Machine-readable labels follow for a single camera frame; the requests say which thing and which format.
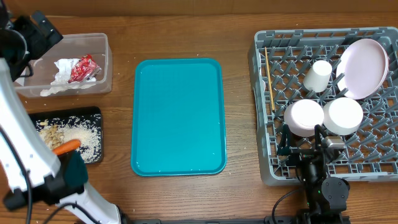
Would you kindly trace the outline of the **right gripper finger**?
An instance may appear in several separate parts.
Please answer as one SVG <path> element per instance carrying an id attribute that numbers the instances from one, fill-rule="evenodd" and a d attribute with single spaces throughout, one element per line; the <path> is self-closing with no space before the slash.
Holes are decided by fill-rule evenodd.
<path id="1" fill-rule="evenodd" d="M 290 148 L 291 146 L 295 147 L 295 139 L 293 138 L 293 134 L 289 126 L 284 124 L 282 127 L 282 137 L 278 145 L 278 149 Z"/>
<path id="2" fill-rule="evenodd" d="M 322 128 L 321 125 L 316 124 L 314 127 L 315 130 L 315 147 L 319 148 L 322 144 L 322 138 L 328 137 L 326 131 Z"/>

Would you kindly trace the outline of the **pink bowl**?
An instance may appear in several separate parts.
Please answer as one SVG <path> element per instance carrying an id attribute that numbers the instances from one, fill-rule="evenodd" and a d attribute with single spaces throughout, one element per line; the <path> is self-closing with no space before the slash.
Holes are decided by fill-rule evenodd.
<path id="1" fill-rule="evenodd" d="M 322 125 L 323 108 L 315 101 L 304 99 L 289 105 L 284 112 L 284 122 L 290 131 L 301 137 L 315 134 L 315 126 Z"/>

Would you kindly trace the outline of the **white bowl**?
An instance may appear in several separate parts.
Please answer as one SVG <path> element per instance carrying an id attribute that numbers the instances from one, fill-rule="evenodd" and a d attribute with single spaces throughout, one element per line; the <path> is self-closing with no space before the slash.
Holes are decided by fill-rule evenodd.
<path id="1" fill-rule="evenodd" d="M 361 105 L 351 98 L 337 98 L 323 107 L 323 125 L 327 130 L 338 135 L 356 132 L 363 120 Z"/>

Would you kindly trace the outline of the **wooden chopstick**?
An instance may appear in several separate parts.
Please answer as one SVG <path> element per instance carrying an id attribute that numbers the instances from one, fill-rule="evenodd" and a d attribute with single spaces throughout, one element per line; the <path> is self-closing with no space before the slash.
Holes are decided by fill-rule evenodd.
<path id="1" fill-rule="evenodd" d="M 267 53 L 267 47 L 264 47 L 264 56 L 265 56 L 265 61 L 266 61 L 266 73 L 267 73 L 267 79 L 268 79 L 268 90 L 269 90 L 270 101 L 271 101 L 271 110 L 272 110 L 272 112 L 275 112 L 275 103 L 274 103 L 274 97 L 273 97 L 272 80 L 271 80 L 271 73 L 270 73 L 270 67 L 269 67 L 269 58 L 268 58 L 268 53 Z"/>

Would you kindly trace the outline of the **white napkin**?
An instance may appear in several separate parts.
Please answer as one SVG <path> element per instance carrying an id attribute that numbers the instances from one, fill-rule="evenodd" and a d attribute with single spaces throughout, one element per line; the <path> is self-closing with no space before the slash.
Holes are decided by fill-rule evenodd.
<path id="1" fill-rule="evenodd" d="M 60 91 L 66 91 L 69 89 L 87 89 L 94 86 L 94 84 L 67 86 L 68 81 L 71 78 L 72 68 L 78 63 L 78 61 L 78 58 L 62 58 L 56 61 L 54 64 L 58 68 L 58 73 L 55 75 L 55 80 L 50 83 L 52 86 L 55 85 L 55 87 L 51 87 L 48 90 L 42 90 L 40 92 L 40 96 L 46 97 L 55 95 Z"/>

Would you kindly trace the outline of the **white paper cup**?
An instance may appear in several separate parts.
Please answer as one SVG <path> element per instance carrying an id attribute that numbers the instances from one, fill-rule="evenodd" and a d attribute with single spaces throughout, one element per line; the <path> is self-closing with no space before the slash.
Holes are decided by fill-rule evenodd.
<path id="1" fill-rule="evenodd" d="M 327 88 L 331 73 L 331 64 L 325 60 L 318 60 L 305 75 L 303 85 L 308 91 L 320 93 Z"/>

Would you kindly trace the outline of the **red snack wrapper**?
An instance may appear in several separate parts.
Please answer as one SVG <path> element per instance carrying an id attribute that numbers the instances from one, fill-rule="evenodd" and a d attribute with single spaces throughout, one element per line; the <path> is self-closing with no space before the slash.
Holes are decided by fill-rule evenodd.
<path id="1" fill-rule="evenodd" d="M 90 54 L 83 56 L 72 67 L 69 83 L 83 82 L 95 77 L 101 71 L 101 67 L 94 61 Z"/>

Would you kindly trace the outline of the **pink round plate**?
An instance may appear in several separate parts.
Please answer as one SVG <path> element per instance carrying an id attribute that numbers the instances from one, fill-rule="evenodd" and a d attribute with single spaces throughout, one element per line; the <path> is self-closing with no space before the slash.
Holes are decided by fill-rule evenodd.
<path id="1" fill-rule="evenodd" d="M 340 57 L 336 68 L 337 87 L 347 98 L 366 98 L 384 82 L 389 71 L 388 62 L 386 51 L 377 41 L 357 40 Z"/>

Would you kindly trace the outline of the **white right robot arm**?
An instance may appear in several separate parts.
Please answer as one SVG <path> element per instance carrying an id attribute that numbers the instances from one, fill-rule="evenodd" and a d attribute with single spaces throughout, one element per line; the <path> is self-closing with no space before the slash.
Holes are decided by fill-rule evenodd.
<path id="1" fill-rule="evenodd" d="M 282 138 L 277 148 L 278 156 L 286 156 L 286 164 L 295 169 L 301 188 L 282 196 L 274 204 L 271 218 L 277 223 L 275 215 L 278 204 L 288 196 L 300 192 L 307 199 L 307 208 L 301 209 L 296 216 L 290 217 L 290 223 L 349 223 L 349 217 L 342 212 L 347 209 L 350 185 L 347 180 L 332 177 L 327 164 L 336 160 L 344 150 L 344 142 L 338 136 L 329 136 L 318 124 L 314 127 L 315 144 L 310 149 L 294 149 L 292 132 L 287 124 L 283 125 Z"/>

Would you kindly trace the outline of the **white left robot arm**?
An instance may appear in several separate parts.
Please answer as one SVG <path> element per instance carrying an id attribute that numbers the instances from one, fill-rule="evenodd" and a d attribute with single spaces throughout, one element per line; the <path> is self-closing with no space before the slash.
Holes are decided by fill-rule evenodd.
<path id="1" fill-rule="evenodd" d="M 27 207 L 27 223 L 37 201 L 67 209 L 85 223 L 128 223 L 120 208 L 89 183 L 80 155 L 58 156 L 47 147 L 15 91 L 14 81 L 31 68 L 30 61 L 62 38 L 40 11 L 11 21 L 1 5 L 1 164 L 10 188 L 4 205 Z"/>

